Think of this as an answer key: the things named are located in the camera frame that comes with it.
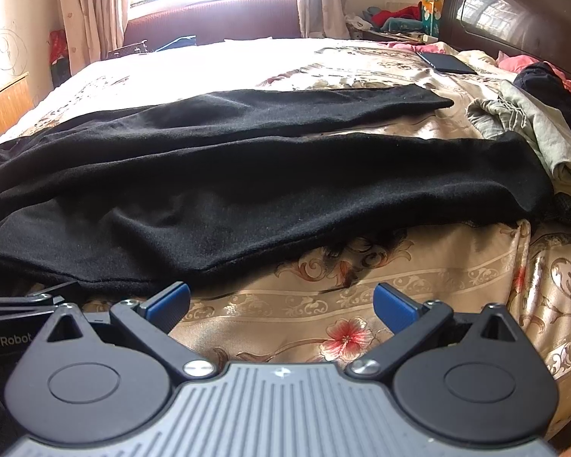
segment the pink cloth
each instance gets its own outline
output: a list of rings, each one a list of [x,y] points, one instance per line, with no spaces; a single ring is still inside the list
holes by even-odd
[[[415,53],[419,51],[425,51],[426,53],[444,53],[444,50],[441,50],[435,44],[409,44],[391,41],[387,43],[387,47],[393,48],[394,50],[414,51]]]
[[[527,54],[519,54],[518,56],[510,56],[505,58],[499,62],[499,68],[502,70],[507,70],[509,72],[515,72],[519,74],[520,71],[533,64],[537,63],[539,60],[533,58],[532,56],[528,56]],[[563,81],[563,85],[567,91],[571,93],[571,81],[567,79],[564,73],[561,70],[558,70],[554,65],[549,62],[546,62],[549,66],[551,66],[554,73],[560,77],[560,80]]]
[[[503,51],[499,50],[499,54],[497,55],[497,66],[499,66],[499,64],[501,62],[503,62],[503,60],[505,60],[506,58],[509,58],[508,55],[506,55]]]

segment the floral bedspread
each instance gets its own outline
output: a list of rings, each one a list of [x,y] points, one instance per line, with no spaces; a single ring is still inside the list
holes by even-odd
[[[26,115],[14,132],[29,134],[110,105],[149,105],[220,89],[416,83],[455,105],[359,130],[480,137],[465,117],[466,106],[475,97],[496,97],[499,81],[512,78],[479,61],[472,63],[476,76],[439,74],[408,51],[360,41],[262,40],[199,49],[173,50],[169,60],[163,55],[93,64],[81,72],[85,76],[75,76]],[[161,62],[169,66],[158,66]],[[192,72],[184,77],[179,69]],[[153,87],[152,93],[141,94],[141,84]],[[560,387],[550,434],[571,418],[571,228],[560,225],[531,230],[527,221],[485,227],[461,223],[360,236],[258,270],[238,283],[195,290],[189,313],[171,335],[221,366],[236,360],[344,365],[391,336],[372,308],[373,290],[382,281],[417,301],[439,298],[457,311],[477,312],[487,302],[508,304]],[[106,307],[108,302],[98,297],[85,309]]]

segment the wooden headboard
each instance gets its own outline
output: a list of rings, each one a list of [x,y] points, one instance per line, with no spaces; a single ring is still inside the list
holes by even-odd
[[[440,26],[458,50],[529,54],[571,77],[571,0],[445,0]]]

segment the black sweater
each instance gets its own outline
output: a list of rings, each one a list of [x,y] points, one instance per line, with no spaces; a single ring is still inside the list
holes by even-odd
[[[541,212],[550,180],[517,134],[317,135],[451,105],[417,86],[232,91],[4,143],[0,277],[151,295],[368,232]]]

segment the gray cloth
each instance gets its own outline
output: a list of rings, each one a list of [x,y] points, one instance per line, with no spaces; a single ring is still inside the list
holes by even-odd
[[[467,118],[485,139],[519,133],[550,175],[555,193],[571,196],[571,129],[563,114],[510,82],[502,81],[496,100],[475,99]]]

